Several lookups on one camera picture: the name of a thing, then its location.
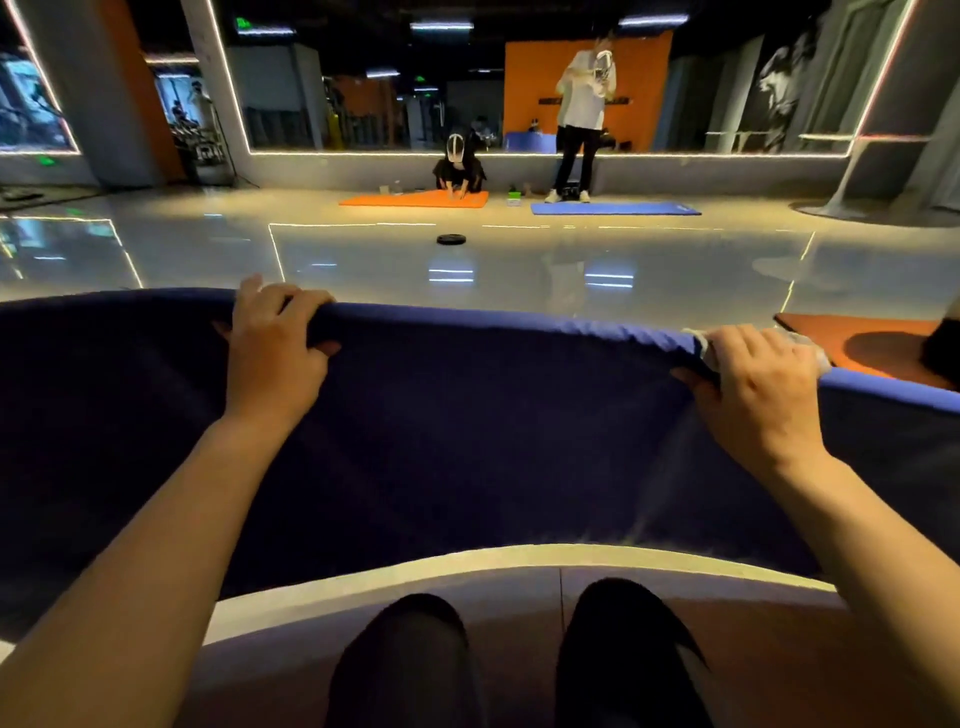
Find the mirror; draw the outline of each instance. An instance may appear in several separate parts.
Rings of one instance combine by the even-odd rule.
[[[10,10],[0,13],[0,152],[76,151]]]
[[[601,154],[773,155],[847,152],[910,0],[215,2],[257,150],[441,151],[458,132],[479,152],[555,154],[558,82],[612,33]]]

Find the folded mat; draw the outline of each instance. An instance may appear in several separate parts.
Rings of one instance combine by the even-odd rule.
[[[0,638],[15,639],[223,411],[232,294],[5,303]],[[820,569],[669,369],[692,336],[335,304],[317,405],[268,471],[222,596],[484,546],[644,545]],[[834,370],[830,450],[960,556],[960,395]]]
[[[779,313],[774,319],[812,339],[838,367],[953,389],[949,381],[920,362],[924,340],[940,325],[939,321],[807,313]]]
[[[487,203],[488,192],[467,193],[461,200],[456,195],[451,200],[445,189],[431,189],[427,192],[407,192],[402,195],[362,195],[341,200],[343,206],[362,207],[468,207],[477,209]]]

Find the black pants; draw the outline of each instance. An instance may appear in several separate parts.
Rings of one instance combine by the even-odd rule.
[[[557,662],[556,728],[709,728],[676,645],[703,660],[679,619],[625,579],[581,595]],[[433,595],[405,596],[344,651],[326,728],[484,728],[467,633]]]
[[[561,162],[560,169],[557,170],[557,179],[553,183],[553,188],[558,192],[566,187],[566,181],[570,177],[573,162],[581,146],[584,148],[584,168],[580,173],[580,189],[589,192],[593,177],[593,158],[596,157],[600,146],[600,131],[581,127],[564,127],[564,161]]]

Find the ceiling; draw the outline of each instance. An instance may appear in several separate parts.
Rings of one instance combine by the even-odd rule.
[[[227,43],[276,43],[239,38],[234,19],[297,30],[297,41],[316,48],[327,74],[363,74],[392,67],[405,74],[469,77],[473,68],[502,68],[504,43],[584,38],[616,27],[629,14],[683,12],[675,57],[711,56],[762,34],[792,33],[825,11],[830,0],[215,0]],[[145,50],[189,51],[180,0],[130,0]],[[424,19],[471,20],[468,37],[412,34]]]

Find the hand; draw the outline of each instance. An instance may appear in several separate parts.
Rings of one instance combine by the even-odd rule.
[[[707,335],[720,364],[720,389],[687,369],[710,433],[731,457],[766,482],[827,455],[817,407],[817,350],[773,328],[722,327]]]
[[[340,350],[332,341],[306,346],[307,324],[334,299],[326,291],[262,283],[252,276],[237,291],[233,329],[225,334],[230,354],[224,419],[254,422],[264,434],[285,438],[317,400],[327,359]]]

